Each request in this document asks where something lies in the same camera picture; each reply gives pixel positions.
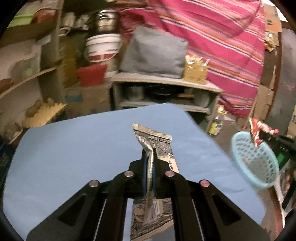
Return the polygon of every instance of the green plastic container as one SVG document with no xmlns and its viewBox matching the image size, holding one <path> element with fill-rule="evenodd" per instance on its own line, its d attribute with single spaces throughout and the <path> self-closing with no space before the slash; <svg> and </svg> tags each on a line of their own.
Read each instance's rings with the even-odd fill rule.
<svg viewBox="0 0 296 241">
<path fill-rule="evenodd" d="M 34 14 L 15 15 L 8 25 L 8 28 L 30 24 L 32 22 L 33 16 Z"/>
</svg>

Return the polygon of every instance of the triangular cutout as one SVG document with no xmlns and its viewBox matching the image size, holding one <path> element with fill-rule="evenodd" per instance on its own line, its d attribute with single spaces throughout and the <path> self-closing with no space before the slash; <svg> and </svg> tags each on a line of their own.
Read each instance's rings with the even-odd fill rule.
<svg viewBox="0 0 296 241">
<path fill-rule="evenodd" d="M 81 196 L 80 199 L 58 217 L 58 220 L 69 226 L 74 226 L 85 202 L 85 198 L 85 195 Z"/>
<path fill-rule="evenodd" d="M 214 194 L 212 198 L 225 226 L 228 226 L 241 219 L 241 217 L 227 203 L 225 203 L 219 195 Z"/>
</svg>

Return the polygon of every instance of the gray pillow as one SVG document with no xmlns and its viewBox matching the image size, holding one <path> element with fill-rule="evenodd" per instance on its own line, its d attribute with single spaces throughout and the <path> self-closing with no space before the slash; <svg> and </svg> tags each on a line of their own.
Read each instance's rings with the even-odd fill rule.
<svg viewBox="0 0 296 241">
<path fill-rule="evenodd" d="M 140 26 L 130 40 L 120 70 L 182 78 L 186 51 L 186 40 Z"/>
</svg>

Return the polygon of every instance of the striped fabric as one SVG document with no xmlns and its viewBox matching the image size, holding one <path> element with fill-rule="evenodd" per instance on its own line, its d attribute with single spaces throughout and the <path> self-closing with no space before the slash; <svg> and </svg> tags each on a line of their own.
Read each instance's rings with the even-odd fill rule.
<svg viewBox="0 0 296 241">
<path fill-rule="evenodd" d="M 188 53 L 210 59 L 208 80 L 224 89 L 220 102 L 248 116 L 264 61 L 265 22 L 260 0 L 146 0 L 119 9 L 122 32 L 147 24 L 188 41 Z"/>
</svg>

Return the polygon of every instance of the red wrapper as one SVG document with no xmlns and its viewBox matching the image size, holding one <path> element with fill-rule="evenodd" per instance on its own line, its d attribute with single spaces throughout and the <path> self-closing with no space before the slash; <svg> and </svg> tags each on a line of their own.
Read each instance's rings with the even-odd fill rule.
<svg viewBox="0 0 296 241">
<path fill-rule="evenodd" d="M 266 125 L 265 123 L 255 118 L 250 119 L 250 125 L 251 125 L 251 136 L 256 148 L 263 142 L 263 140 L 259 138 L 259 131 L 264 131 L 266 133 L 269 133 L 272 136 L 275 136 L 276 134 L 279 133 L 278 129 L 273 130 L 270 126 Z"/>
</svg>

